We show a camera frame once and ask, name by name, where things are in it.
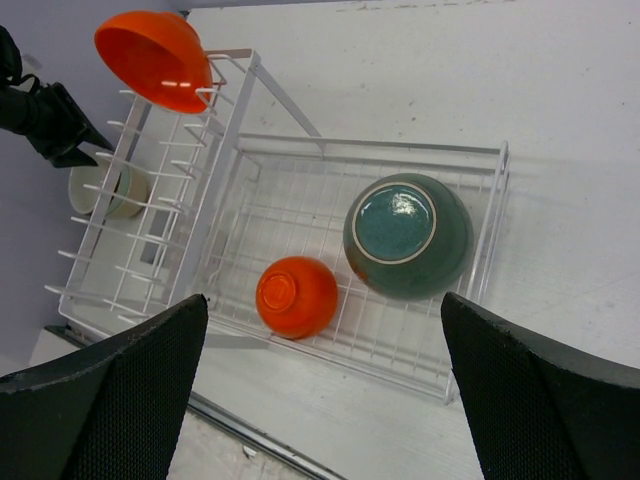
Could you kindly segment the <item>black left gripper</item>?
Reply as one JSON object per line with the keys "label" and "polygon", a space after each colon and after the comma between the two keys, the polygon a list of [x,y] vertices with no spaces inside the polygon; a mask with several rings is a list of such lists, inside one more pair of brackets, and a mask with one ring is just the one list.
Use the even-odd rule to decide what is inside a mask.
{"label": "black left gripper", "polygon": [[55,168],[97,167],[78,148],[82,142],[114,151],[61,83],[42,85],[36,75],[23,73],[20,51],[6,28],[1,29],[1,128],[26,137]]}

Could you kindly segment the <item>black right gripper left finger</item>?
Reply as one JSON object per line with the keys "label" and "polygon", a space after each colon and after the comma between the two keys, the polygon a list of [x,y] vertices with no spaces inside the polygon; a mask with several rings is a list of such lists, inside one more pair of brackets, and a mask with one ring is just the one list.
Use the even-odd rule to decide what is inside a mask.
{"label": "black right gripper left finger", "polygon": [[1,379],[4,479],[164,479],[204,345],[192,295],[149,320]]}

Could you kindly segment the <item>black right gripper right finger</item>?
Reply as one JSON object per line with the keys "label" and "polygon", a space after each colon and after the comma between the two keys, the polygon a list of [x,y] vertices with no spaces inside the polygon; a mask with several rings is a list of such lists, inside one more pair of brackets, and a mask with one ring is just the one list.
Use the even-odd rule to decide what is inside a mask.
{"label": "black right gripper right finger", "polygon": [[487,479],[636,479],[639,371],[455,294],[441,319]]}

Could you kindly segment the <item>floral beige bowl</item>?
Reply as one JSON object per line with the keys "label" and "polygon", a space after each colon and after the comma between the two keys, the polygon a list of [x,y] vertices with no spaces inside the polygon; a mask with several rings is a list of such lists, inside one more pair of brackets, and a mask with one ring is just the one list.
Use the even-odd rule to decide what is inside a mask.
{"label": "floral beige bowl", "polygon": [[[103,187],[108,168],[97,167],[74,167],[70,171],[68,180],[68,194],[73,209],[84,215],[93,213],[95,206],[101,196],[100,190]],[[108,195],[108,206],[113,196]]]}

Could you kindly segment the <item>plain beige bowl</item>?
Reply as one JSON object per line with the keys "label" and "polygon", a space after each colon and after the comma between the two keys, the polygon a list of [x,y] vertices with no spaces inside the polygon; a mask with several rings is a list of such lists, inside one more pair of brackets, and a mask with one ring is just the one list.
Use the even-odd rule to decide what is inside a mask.
{"label": "plain beige bowl", "polygon": [[127,206],[121,217],[111,218],[106,216],[109,219],[128,219],[134,217],[147,202],[149,189],[145,175],[136,169],[130,169],[131,185],[127,198],[127,200],[129,201],[129,205]]}

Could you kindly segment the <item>large orange bowl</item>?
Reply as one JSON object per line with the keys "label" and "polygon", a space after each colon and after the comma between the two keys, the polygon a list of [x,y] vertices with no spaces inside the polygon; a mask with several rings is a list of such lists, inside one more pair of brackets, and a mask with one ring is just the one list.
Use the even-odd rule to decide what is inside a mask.
{"label": "large orange bowl", "polygon": [[94,34],[106,66],[145,99],[170,110],[197,114],[213,86],[208,58],[196,31],[171,12],[130,11],[105,21]]}

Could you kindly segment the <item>mint green bowl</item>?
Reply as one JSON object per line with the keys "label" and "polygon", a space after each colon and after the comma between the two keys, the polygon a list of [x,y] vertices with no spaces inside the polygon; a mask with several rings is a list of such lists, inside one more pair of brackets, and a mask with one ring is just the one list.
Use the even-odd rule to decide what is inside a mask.
{"label": "mint green bowl", "polygon": [[129,188],[131,185],[131,169],[128,166],[122,168],[116,187],[114,196],[111,198],[107,208],[106,216],[111,218],[119,218],[123,215],[129,205],[127,200]]}

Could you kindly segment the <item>small orange bowl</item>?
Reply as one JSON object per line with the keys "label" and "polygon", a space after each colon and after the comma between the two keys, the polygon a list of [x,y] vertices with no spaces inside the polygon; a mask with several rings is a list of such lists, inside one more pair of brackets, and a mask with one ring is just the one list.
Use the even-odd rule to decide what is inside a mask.
{"label": "small orange bowl", "polygon": [[285,257],[261,275],[255,304],[262,321],[275,334],[292,340],[312,337],[330,324],[337,310],[337,282],[317,259]]}

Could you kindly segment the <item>large teal ceramic bowl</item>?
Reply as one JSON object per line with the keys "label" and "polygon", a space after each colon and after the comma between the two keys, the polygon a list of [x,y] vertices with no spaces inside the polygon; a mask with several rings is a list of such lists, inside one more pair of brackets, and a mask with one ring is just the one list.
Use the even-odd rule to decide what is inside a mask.
{"label": "large teal ceramic bowl", "polygon": [[474,229],[461,198],[417,173],[383,177],[353,201],[343,248],[354,274],[393,300],[422,301],[445,291],[471,262]]}

